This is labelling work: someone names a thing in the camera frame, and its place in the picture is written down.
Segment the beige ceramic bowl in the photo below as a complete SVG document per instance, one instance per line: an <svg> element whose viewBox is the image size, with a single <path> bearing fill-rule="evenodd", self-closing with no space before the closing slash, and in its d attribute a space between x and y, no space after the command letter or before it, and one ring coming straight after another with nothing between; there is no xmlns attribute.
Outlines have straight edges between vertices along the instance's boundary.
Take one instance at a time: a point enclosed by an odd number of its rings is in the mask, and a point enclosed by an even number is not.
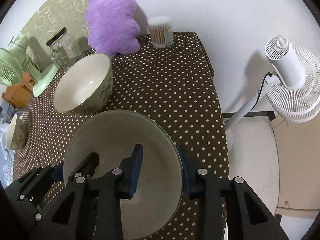
<svg viewBox="0 0 320 240"><path fill-rule="evenodd" d="M121 177L121 224L125 239L145 238L172 219L182 199L183 175L178 150L167 133L146 116L106 111L79 127L68 144L63 178L79 172L94 154L94 182L107 172Z"/></svg>
<svg viewBox="0 0 320 240"><path fill-rule="evenodd" d="M22 120L15 114L8 128L7 149L16 150L23 146L26 132Z"/></svg>
<svg viewBox="0 0 320 240"><path fill-rule="evenodd" d="M53 96L59 113L92 114L103 108L113 88L112 61L103 53L88 55L65 72Z"/></svg>

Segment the wooden bed headboard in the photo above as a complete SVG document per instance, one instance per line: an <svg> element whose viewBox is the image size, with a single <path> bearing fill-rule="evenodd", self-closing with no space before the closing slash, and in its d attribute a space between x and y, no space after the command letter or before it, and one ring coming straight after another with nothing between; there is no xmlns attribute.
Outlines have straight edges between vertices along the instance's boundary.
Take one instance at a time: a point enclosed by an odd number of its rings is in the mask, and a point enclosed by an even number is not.
<svg viewBox="0 0 320 240"><path fill-rule="evenodd" d="M25 108L33 94L34 85L35 80L28 72L24 72L22 81L7 87L2 94L2 99L14 107Z"/></svg>

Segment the brown polka-dot tablecloth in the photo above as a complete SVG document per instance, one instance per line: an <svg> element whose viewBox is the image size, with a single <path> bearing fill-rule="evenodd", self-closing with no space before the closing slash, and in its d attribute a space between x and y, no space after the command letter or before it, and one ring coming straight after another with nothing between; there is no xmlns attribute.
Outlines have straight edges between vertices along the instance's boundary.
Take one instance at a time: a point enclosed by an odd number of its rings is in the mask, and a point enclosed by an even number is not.
<svg viewBox="0 0 320 240"><path fill-rule="evenodd" d="M207 55L193 32L176 32L166 49L152 46L150 37L138 38L139 52L111 59L113 88L106 105L92 114L59 113L53 106L59 72L25 108L25 145L16 151L15 180L35 167L63 162L73 135L97 114L126 110L158 124L175 146L183 146L197 164L197 199L182 199L172 219L161 230L140 239L223 239L226 208L219 182L228 178L228 154L217 92ZM125 239L121 224L118 186L121 177L107 172L97 181L88 179L97 200L93 237ZM52 185L40 207L61 192L67 180Z"/></svg>

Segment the beige door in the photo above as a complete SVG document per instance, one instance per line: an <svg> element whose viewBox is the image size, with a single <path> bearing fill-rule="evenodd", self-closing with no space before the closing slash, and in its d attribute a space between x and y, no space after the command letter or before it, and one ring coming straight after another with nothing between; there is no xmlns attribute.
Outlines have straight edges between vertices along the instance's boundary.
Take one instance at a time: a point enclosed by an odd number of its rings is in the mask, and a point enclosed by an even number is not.
<svg viewBox="0 0 320 240"><path fill-rule="evenodd" d="M276 214L316 218L319 213L319 115L304 123L271 121L279 163Z"/></svg>

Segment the green desk fan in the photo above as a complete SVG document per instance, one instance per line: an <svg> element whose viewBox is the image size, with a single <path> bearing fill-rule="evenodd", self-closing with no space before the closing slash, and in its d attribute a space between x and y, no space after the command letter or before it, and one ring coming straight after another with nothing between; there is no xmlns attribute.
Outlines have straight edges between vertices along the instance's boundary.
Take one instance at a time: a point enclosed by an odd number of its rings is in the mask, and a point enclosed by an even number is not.
<svg viewBox="0 0 320 240"><path fill-rule="evenodd" d="M41 71L39 66L27 54L29 38L19 35L10 41L7 48L1 48L1 85L10 87L22 81L23 73L28 72L35 80L33 95L39 97L52 82L58 72L55 64L51 64Z"/></svg>

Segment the glass jar black lid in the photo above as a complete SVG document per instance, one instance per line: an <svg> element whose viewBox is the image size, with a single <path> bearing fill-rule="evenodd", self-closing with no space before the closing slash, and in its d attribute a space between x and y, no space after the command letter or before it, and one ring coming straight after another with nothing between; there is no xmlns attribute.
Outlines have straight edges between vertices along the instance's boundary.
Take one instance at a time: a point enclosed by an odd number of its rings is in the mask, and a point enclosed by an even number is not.
<svg viewBox="0 0 320 240"><path fill-rule="evenodd" d="M47 42L52 62L66 72L85 56L77 40L63 27L57 31Z"/></svg>

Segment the white standing fan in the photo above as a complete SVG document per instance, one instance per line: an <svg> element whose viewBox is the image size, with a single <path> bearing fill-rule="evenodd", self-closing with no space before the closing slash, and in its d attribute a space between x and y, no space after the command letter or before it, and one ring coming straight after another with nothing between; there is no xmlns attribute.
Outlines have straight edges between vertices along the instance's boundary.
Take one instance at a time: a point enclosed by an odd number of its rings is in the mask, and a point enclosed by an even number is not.
<svg viewBox="0 0 320 240"><path fill-rule="evenodd" d="M273 72L265 74L255 96L225 122L226 130L265 96L276 113L290 122L307 122L319 113L319 61L315 55L283 36L270 38L265 54Z"/></svg>

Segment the toothpick container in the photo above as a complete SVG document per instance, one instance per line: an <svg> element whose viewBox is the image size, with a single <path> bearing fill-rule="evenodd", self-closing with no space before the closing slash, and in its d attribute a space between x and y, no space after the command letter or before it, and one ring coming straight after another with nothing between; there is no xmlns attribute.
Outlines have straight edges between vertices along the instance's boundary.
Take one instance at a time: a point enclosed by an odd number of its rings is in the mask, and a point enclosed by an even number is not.
<svg viewBox="0 0 320 240"><path fill-rule="evenodd" d="M148 29L152 45L156 48L167 48L174 42L171 19L158 16L148 19Z"/></svg>

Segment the purple plush toy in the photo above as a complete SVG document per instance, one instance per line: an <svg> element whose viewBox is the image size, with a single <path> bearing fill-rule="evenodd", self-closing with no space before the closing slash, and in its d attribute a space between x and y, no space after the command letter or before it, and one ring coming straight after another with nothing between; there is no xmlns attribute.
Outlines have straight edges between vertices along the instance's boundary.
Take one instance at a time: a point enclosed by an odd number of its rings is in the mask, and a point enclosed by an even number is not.
<svg viewBox="0 0 320 240"><path fill-rule="evenodd" d="M88 0L88 45L110 58L138 52L140 26L133 19L136 10L136 0Z"/></svg>

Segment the green patterned wall mat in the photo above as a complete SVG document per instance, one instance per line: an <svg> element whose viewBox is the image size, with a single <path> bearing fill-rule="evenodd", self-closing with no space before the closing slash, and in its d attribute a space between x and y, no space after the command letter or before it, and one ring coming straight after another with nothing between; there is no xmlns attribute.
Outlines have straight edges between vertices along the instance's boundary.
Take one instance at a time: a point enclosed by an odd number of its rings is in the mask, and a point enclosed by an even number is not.
<svg viewBox="0 0 320 240"><path fill-rule="evenodd" d="M47 0L20 31L29 38L27 54L44 70L52 63L46 42L61 28L78 41L82 51L87 44L89 27L85 21L88 0Z"/></svg>

